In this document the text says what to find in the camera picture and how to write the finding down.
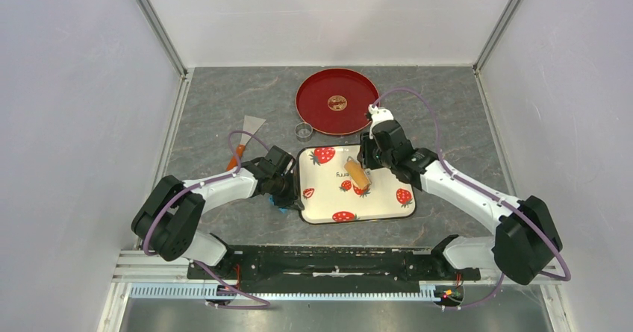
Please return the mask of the wooden rolling pin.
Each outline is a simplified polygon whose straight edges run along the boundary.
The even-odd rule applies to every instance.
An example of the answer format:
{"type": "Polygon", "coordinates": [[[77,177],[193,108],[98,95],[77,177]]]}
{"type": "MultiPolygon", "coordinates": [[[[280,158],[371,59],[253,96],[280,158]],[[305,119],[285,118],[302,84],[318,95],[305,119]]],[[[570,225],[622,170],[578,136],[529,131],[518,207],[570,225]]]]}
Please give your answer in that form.
{"type": "Polygon", "coordinates": [[[353,183],[361,190],[367,190],[371,186],[371,181],[361,164],[353,157],[349,156],[343,165],[353,183]]]}

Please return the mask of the white strawberry print tray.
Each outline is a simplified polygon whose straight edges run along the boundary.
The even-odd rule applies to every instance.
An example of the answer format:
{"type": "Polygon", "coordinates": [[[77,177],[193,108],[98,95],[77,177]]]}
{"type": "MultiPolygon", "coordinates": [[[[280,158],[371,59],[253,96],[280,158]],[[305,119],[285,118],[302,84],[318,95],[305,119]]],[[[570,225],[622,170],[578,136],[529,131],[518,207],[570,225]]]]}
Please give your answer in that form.
{"type": "Polygon", "coordinates": [[[369,186],[362,189],[344,168],[359,145],[305,148],[297,157],[299,193],[309,224],[333,224],[411,216],[417,207],[414,188],[389,169],[367,169],[369,186]]]}

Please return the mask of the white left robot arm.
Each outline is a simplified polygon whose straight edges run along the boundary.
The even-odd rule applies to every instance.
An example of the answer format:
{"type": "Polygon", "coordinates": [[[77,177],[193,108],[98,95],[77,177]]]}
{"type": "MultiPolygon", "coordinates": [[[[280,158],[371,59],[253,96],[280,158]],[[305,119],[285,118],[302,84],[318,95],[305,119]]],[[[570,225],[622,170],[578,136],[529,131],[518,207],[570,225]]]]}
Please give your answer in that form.
{"type": "Polygon", "coordinates": [[[297,179],[297,160],[274,145],[265,156],[246,161],[208,178],[181,181],[161,178],[131,223],[143,250],[165,261],[180,257],[199,261],[216,278],[234,269],[229,247],[219,237],[198,230],[203,214],[233,201],[268,195],[281,209],[303,210],[297,179]]]}

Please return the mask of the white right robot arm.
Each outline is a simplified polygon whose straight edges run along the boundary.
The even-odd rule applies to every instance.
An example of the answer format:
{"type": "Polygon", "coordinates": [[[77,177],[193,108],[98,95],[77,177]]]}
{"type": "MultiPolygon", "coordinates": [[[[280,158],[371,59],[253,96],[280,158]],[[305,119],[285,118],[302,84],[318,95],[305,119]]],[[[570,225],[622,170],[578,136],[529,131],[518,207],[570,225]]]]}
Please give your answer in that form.
{"type": "Polygon", "coordinates": [[[507,195],[460,173],[437,153],[414,148],[396,120],[360,135],[358,160],[365,169],[388,169],[400,182],[449,202],[489,230],[488,237],[452,235],[436,245],[431,258],[436,276],[498,269],[521,285],[538,275],[570,279],[560,235],[542,199],[507,195]]]}

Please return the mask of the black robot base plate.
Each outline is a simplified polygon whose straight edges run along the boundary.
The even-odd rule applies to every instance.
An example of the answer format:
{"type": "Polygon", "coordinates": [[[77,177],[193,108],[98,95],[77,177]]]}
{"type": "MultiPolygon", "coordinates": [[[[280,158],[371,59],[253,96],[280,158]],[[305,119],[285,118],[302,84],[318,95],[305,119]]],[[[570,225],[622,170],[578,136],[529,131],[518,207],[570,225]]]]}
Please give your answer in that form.
{"type": "Polygon", "coordinates": [[[233,245],[213,267],[248,293],[416,292],[421,281],[478,281],[432,248],[233,245]]]}

